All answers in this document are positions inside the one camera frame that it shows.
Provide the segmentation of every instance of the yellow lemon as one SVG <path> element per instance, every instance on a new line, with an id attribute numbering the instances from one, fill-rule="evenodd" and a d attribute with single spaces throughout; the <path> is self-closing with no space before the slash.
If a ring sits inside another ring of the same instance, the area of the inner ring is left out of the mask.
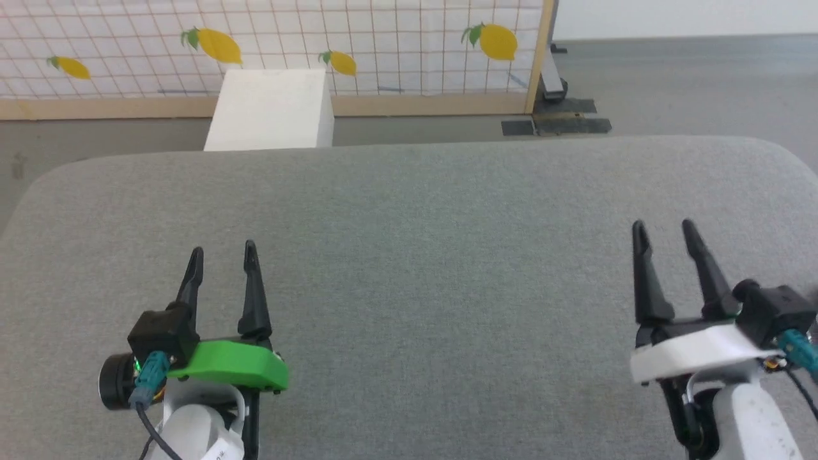
<path id="1" fill-rule="evenodd" d="M 88 68 L 83 65 L 82 62 L 77 61 L 76 59 L 63 56 L 51 56 L 46 59 L 46 61 L 55 69 L 62 69 L 63 72 L 66 72 L 68 75 L 71 75 L 76 79 L 91 79 L 91 75 L 88 73 Z"/>
<path id="2" fill-rule="evenodd" d="M 194 49 L 199 49 L 207 53 L 216 61 L 232 64 L 241 64 L 241 48 L 230 38 L 230 35 L 223 34 L 213 29 L 197 29 L 194 27 L 182 32 L 182 44 L 187 43 Z"/>
<path id="3" fill-rule="evenodd" d="M 324 61 L 324 64 L 332 64 L 332 68 L 339 74 L 355 76 L 357 73 L 357 65 L 355 60 L 348 54 L 340 51 L 328 51 L 318 55 L 319 61 Z"/>
<path id="4" fill-rule="evenodd" d="M 461 43 L 469 36 L 471 46 L 480 41 L 480 49 L 486 56 L 498 61 L 513 61 L 514 53 L 517 52 L 517 37 L 514 33 L 502 25 L 483 24 L 482 22 L 474 27 L 469 27 L 463 32 Z"/>

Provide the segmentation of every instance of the teal cable connector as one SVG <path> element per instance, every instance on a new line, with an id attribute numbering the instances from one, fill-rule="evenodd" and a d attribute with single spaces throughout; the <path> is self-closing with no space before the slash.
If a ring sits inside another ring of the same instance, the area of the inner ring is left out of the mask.
<path id="1" fill-rule="evenodd" d="M 818 381 L 818 350 L 796 329 L 788 329 L 778 336 L 778 347 L 787 355 L 787 360 L 804 368 L 812 380 Z"/>
<path id="2" fill-rule="evenodd" d="M 170 370 L 170 360 L 164 351 L 151 351 L 145 362 L 142 364 L 142 370 L 137 377 L 136 388 L 128 398 L 128 404 L 131 408 L 135 408 L 137 404 L 142 404 L 143 407 L 148 407 L 153 401 L 153 397 L 159 391 L 162 381 L 168 376 Z"/>

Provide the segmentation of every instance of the wooden frame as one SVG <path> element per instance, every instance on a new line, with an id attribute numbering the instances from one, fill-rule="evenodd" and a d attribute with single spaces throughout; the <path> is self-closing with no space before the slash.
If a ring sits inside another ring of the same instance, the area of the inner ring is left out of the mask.
<path id="1" fill-rule="evenodd" d="M 335 116 L 519 115 L 531 114 L 540 80 L 556 0 L 543 0 L 540 30 L 527 92 L 440 96 L 333 96 Z M 6 99 L 0 120 L 113 118 L 209 118 L 216 97 L 134 99 Z"/>

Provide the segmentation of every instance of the white wall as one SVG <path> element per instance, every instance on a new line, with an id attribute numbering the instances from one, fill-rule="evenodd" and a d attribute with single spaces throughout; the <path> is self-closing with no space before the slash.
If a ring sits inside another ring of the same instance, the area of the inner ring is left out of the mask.
<path id="1" fill-rule="evenodd" d="M 816 33 L 816 0 L 560 0 L 554 40 Z"/>

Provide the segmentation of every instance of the grid backdrop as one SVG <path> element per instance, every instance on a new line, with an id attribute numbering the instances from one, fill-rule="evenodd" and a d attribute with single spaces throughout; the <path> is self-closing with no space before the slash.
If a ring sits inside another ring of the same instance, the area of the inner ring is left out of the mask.
<path id="1" fill-rule="evenodd" d="M 0 98 L 214 96 L 232 68 L 327 68 L 339 95 L 526 92 L 541 12 L 542 0 L 0 0 Z M 481 22 L 515 34 L 513 61 L 461 43 Z M 182 43 L 194 27 L 230 35 L 242 64 Z M 329 50 L 350 55 L 357 75 L 318 58 Z"/>

